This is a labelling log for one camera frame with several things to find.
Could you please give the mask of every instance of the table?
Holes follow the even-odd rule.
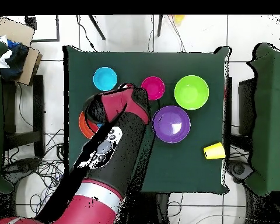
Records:
[[[253,145],[250,165],[255,172],[246,183],[262,196],[280,191],[280,51],[267,43],[259,44],[250,65],[257,76],[256,119],[250,137]]]
[[[209,99],[198,110],[187,111],[191,120],[191,131],[180,143],[168,144],[158,138],[149,124],[146,128],[136,166],[146,156],[148,169],[143,183],[143,192],[226,192],[221,184],[222,160],[206,160],[203,148],[222,141],[223,95],[226,57],[228,47],[221,47],[214,53],[149,53],[149,52],[81,52],[76,48],[64,47],[68,59],[69,123],[69,166],[72,167],[81,148],[88,139],[78,126],[79,115],[85,100],[100,91],[95,88],[92,77],[97,68],[110,67],[118,77],[116,87],[122,83],[140,86],[148,76],[163,79],[166,90],[158,101],[150,102],[151,117],[160,107],[175,105],[173,90],[179,79],[186,75],[198,75],[209,86]],[[147,147],[152,145],[152,153],[147,157]]]
[[[0,42],[0,57],[8,50],[8,47]],[[13,190],[13,185],[6,181],[1,175],[2,167],[2,156],[4,151],[8,151],[18,146],[25,144],[34,143],[34,152],[36,156],[43,157],[44,155],[44,138],[43,138],[43,127],[44,127],[44,111],[43,111],[43,77],[35,76],[34,77],[34,90],[33,90],[33,122],[34,130],[31,132],[25,133],[15,133],[14,125],[14,110],[9,111],[8,108],[14,107],[15,105],[7,100],[2,99],[2,88],[3,95],[8,96],[8,93],[5,91],[8,90],[5,83],[1,82],[0,78],[0,192],[10,193]],[[12,120],[4,128],[4,116],[5,122]]]

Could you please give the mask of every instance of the tile floor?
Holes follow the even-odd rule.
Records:
[[[23,16],[12,16],[13,20],[24,23]],[[76,16],[36,16],[37,30],[31,47],[43,54],[38,74],[44,76],[45,91],[45,132],[54,134],[64,127],[64,72],[63,45],[73,45],[83,51],[93,51],[85,32],[77,24]],[[181,51],[181,43],[167,16],[163,18],[162,32],[157,37],[158,15],[155,15],[154,47],[151,15],[113,15],[95,16],[106,37],[103,41],[95,30],[88,16],[80,16],[79,21],[85,27],[89,40],[97,51],[142,51],[172,52]],[[237,87],[240,81],[254,77],[246,62],[252,59],[252,50],[261,42],[272,43],[280,49],[280,16],[267,15],[186,15],[181,25],[177,26],[187,52],[200,51],[212,53],[217,47],[229,46],[232,54],[229,58],[229,76],[233,78],[232,125],[239,124],[239,102]],[[32,88],[22,85],[23,95],[21,111],[27,122],[32,124]],[[31,130],[16,109],[17,132]],[[234,134],[237,127],[232,127]],[[55,143],[63,142],[64,133],[55,136]],[[33,148],[23,146],[15,156],[17,159],[33,157]],[[55,160],[52,150],[46,159]],[[225,183],[229,192],[225,195],[172,193],[170,196],[169,215],[171,224],[243,224],[246,212],[246,198],[241,184],[235,184],[226,174]],[[45,186],[41,178],[32,174],[23,179],[17,192],[17,212],[20,216],[33,217],[39,198],[31,199],[34,194],[43,198]]]

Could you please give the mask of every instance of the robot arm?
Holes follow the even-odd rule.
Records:
[[[113,224],[149,122],[148,95],[127,84],[89,98],[84,114],[104,123],[35,219],[0,224]]]

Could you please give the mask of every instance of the table leg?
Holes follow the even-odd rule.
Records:
[[[162,28],[162,20],[163,20],[163,15],[159,15],[159,25],[157,26],[157,36],[160,37],[161,35],[161,28]]]
[[[42,75],[33,77],[33,131],[40,133],[40,139],[34,142],[34,154],[44,156],[44,78]]]
[[[94,27],[96,28],[96,30],[99,32],[100,36],[102,37],[103,40],[106,40],[105,36],[103,35],[102,31],[100,30],[100,27],[97,25],[95,19],[93,18],[93,16],[89,15],[89,18],[91,19]]]

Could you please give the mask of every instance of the wire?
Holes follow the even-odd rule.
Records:
[[[211,216],[207,216],[205,218],[202,218],[201,220],[199,220],[196,224],[199,224],[200,222],[202,222],[204,219],[208,219],[210,217],[214,217],[214,216],[232,216],[232,215],[211,215]],[[232,217],[238,217],[238,218],[246,218],[245,216],[232,216]]]
[[[149,35],[149,40],[148,40],[148,45],[147,45],[147,52],[149,51],[149,42],[151,42],[151,35],[152,35],[152,31],[151,31],[151,33],[150,33],[150,35]]]
[[[170,204],[173,203],[173,202],[177,203],[177,204],[179,205],[180,209],[179,209],[179,211],[178,211],[176,214],[174,214],[174,215],[168,215],[168,217],[177,216],[177,215],[181,212],[181,203],[179,203],[179,202],[177,202],[177,201],[171,201],[171,202],[169,202],[169,203],[168,203],[168,206],[170,206]]]
[[[16,147],[18,150],[17,150],[17,152],[16,153],[14,153],[10,158],[9,158],[9,161],[12,163],[12,158],[17,154],[17,153],[19,153],[20,152],[20,149],[19,149],[19,147]]]
[[[30,203],[31,210],[38,215],[39,212],[42,210],[43,206],[47,203],[48,199],[50,199],[51,195],[55,191],[55,189],[58,187],[60,179],[63,175],[63,171],[59,168],[60,165],[64,165],[63,160],[63,154],[64,154],[64,144],[59,143],[57,145],[51,146],[46,153],[52,150],[52,148],[57,147],[56,154],[57,154],[57,160],[53,160],[51,162],[48,162],[47,160],[42,160],[37,168],[36,174],[38,174],[44,185],[45,189],[41,192],[41,195],[34,194],[30,202],[32,201],[33,197],[39,198],[39,203],[36,205],[36,209],[33,208],[33,205]]]
[[[171,25],[172,25],[174,31],[176,32],[176,34],[177,34],[178,37],[180,38],[181,46],[184,48],[184,43],[183,43],[183,41],[182,41],[182,39],[181,39],[181,37],[180,37],[180,33],[179,33],[179,31],[177,30],[177,27],[176,27],[176,25],[175,25],[175,23],[174,23],[173,17],[172,17],[172,21],[170,20],[169,15],[167,15],[167,17],[168,17],[168,19],[169,19],[169,21],[170,21],[170,23],[171,23]]]
[[[91,46],[95,51],[97,51],[97,50],[95,49],[94,45],[93,45],[93,44],[90,42],[90,40],[88,39],[86,29],[80,24],[79,18],[78,18],[77,15],[76,15],[76,17],[77,17],[77,24],[78,24],[82,29],[84,29],[85,36],[86,36],[86,38],[87,38],[87,40],[88,40],[90,46]]]
[[[22,117],[22,119],[28,124],[28,125],[30,125],[31,127],[33,127],[33,128],[35,128],[35,129],[37,129],[38,131],[42,131],[42,130],[40,130],[40,129],[38,129],[37,127],[35,127],[35,126],[33,126],[33,125],[31,125],[30,123],[28,123],[26,120],[25,120],[25,118],[24,118],[24,116],[23,116],[23,114],[22,114],[22,112],[21,112],[21,100],[22,100],[22,86],[21,86],[21,84],[19,83],[19,82],[17,82],[17,84],[20,86],[20,102],[19,102],[19,111],[20,111],[20,116]],[[51,135],[50,134],[48,134],[48,133],[45,133],[45,132],[43,132],[44,133],[44,135],[48,135],[51,139],[49,140],[49,142],[48,143],[50,143],[51,141],[53,141],[53,143],[54,144],[56,144],[55,142],[54,142],[54,140],[53,140],[53,138],[56,136],[56,134],[53,136],[53,137],[51,137]]]
[[[202,218],[201,220],[199,220],[196,224],[199,224],[200,222],[202,222],[204,219],[210,218],[210,217],[214,217],[214,216],[229,216],[229,217],[238,217],[238,218],[244,218],[250,221],[255,221],[255,222],[271,222],[271,223],[277,223],[275,221],[268,221],[268,220],[256,220],[256,219],[251,219],[251,218],[247,218],[245,216],[233,216],[233,215],[211,215],[211,216],[207,216],[205,218]]]

